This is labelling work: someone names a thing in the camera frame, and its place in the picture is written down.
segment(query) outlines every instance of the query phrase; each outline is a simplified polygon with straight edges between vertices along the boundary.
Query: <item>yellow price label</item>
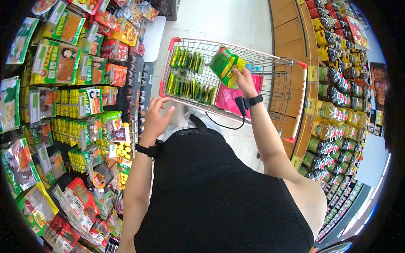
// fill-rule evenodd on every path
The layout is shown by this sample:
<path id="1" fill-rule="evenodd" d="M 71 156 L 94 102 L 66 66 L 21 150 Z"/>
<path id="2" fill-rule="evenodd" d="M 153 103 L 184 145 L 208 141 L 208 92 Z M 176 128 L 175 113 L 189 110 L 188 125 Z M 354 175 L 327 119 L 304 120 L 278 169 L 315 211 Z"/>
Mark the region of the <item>yellow price label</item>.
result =
<path id="1" fill-rule="evenodd" d="M 308 66 L 308 81 L 316 82 L 318 81 L 318 72 L 316 71 L 316 66 Z"/>
<path id="2" fill-rule="evenodd" d="M 293 156 L 292 156 L 292 159 L 291 159 L 291 163 L 292 163 L 292 165 L 294 166 L 294 168 L 295 168 L 296 170 L 298 170 L 298 168 L 300 168 L 300 165 L 301 165 L 301 158 L 299 158 L 299 157 L 293 155 Z"/>
<path id="3" fill-rule="evenodd" d="M 314 115 L 315 106 L 316 106 L 316 98 L 307 98 L 307 102 L 305 104 L 305 113 Z"/>

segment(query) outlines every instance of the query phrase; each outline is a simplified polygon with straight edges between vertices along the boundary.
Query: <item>store aisle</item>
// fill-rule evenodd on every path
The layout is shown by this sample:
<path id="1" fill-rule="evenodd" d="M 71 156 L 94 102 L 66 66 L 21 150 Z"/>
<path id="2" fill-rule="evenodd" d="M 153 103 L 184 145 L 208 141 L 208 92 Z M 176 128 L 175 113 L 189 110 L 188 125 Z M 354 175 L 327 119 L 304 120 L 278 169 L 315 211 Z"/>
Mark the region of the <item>store aisle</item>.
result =
<path id="1" fill-rule="evenodd" d="M 159 96 L 159 85 L 173 37 L 213 40 L 272 53 L 272 28 L 267 0 L 181 0 L 177 21 L 167 21 L 159 56 L 154 63 L 152 96 Z M 240 123 L 216 118 L 217 122 L 237 127 Z M 223 129 L 228 144 L 252 169 L 263 173 L 263 163 L 256 158 L 257 147 L 252 128 Z"/>

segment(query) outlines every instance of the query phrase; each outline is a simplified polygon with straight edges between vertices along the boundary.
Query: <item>shopping cart basket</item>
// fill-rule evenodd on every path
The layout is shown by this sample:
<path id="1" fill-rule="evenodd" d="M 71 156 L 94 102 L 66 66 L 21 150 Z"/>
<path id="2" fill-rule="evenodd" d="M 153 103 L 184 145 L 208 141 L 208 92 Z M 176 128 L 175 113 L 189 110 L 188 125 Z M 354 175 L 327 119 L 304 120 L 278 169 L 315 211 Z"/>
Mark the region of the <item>shopping cart basket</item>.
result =
<path id="1" fill-rule="evenodd" d="M 173 101 L 176 101 L 178 103 L 197 108 L 207 113 L 212 113 L 234 121 L 242 122 L 243 118 L 241 116 L 215 106 L 215 101 L 218 95 L 221 81 L 214 74 L 214 72 L 212 72 L 208 64 L 211 62 L 212 57 L 218 52 L 220 46 L 222 45 L 226 46 L 231 51 L 231 53 L 243 58 L 247 63 L 251 63 L 255 66 L 260 67 L 260 71 L 254 73 L 258 75 L 261 80 L 259 93 L 263 96 L 263 102 L 267 107 L 270 118 L 278 127 L 277 131 L 279 132 L 280 137 L 286 118 L 288 101 L 291 99 L 290 90 L 292 84 L 292 68 L 294 64 L 299 64 L 303 67 L 301 101 L 299 110 L 297 112 L 296 122 L 292 131 L 292 136 L 290 139 L 281 137 L 286 141 L 294 143 L 298 125 L 301 121 L 301 116 L 303 113 L 303 102 L 307 82 L 307 65 L 302 62 L 289 58 L 280 58 L 249 48 L 244 48 L 227 43 L 189 38 L 173 38 L 170 42 L 166 57 L 162 80 L 160 82 L 159 95 L 161 97 L 170 96 Z M 190 52 L 200 52 L 200 55 L 202 55 L 205 59 L 205 68 L 203 72 L 201 74 L 197 74 L 192 71 L 182 71 L 180 68 L 177 69 L 171 67 L 170 61 L 174 55 L 175 46 L 179 46 L 182 50 L 183 48 L 187 48 Z M 214 94 L 213 104 L 201 104 L 191 98 L 178 97 L 174 96 L 173 94 L 167 93 L 167 83 L 170 73 L 189 80 L 195 78 L 196 81 L 199 81 L 205 86 L 209 86 L 210 89 L 217 86 Z M 245 123 L 251 124 L 251 121 L 249 119 L 246 119 Z"/>

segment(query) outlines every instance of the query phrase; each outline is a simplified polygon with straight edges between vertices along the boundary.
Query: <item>left hand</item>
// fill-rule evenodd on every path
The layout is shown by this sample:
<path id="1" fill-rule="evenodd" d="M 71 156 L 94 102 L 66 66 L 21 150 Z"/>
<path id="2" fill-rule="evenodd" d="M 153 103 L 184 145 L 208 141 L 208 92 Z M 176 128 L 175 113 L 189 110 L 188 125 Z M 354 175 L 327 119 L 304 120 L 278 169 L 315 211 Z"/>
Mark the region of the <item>left hand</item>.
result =
<path id="1" fill-rule="evenodd" d="M 170 98 L 152 98 L 149 108 L 145 113 L 145 130 L 142 138 L 153 139 L 154 141 L 164 133 L 169 124 L 169 119 L 173 115 L 175 107 L 172 106 L 164 117 L 160 116 L 160 109 L 166 109 L 162 104 L 170 101 Z"/>

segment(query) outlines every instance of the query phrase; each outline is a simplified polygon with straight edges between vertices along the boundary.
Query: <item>black cable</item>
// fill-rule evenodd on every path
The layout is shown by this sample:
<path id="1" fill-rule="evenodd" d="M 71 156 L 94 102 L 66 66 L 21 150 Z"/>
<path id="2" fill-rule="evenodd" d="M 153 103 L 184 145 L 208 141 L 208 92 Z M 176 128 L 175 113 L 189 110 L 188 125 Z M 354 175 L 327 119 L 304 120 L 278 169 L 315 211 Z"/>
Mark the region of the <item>black cable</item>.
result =
<path id="1" fill-rule="evenodd" d="M 242 125 L 241 125 L 240 127 L 238 127 L 238 128 L 229 128 L 229 127 L 227 127 L 227 126 L 220 125 L 220 124 L 218 124 L 217 122 L 215 122 L 211 117 L 209 117 L 209 115 L 208 115 L 207 112 L 205 112 L 205 114 L 207 115 L 207 117 L 208 117 L 212 122 L 214 122 L 214 123 L 217 124 L 218 126 L 222 126 L 223 128 L 228 128 L 228 129 L 232 129 L 232 130 L 238 130 L 239 128 L 243 127 L 243 125 L 245 124 L 245 116 L 243 117 L 243 122 L 242 122 Z"/>

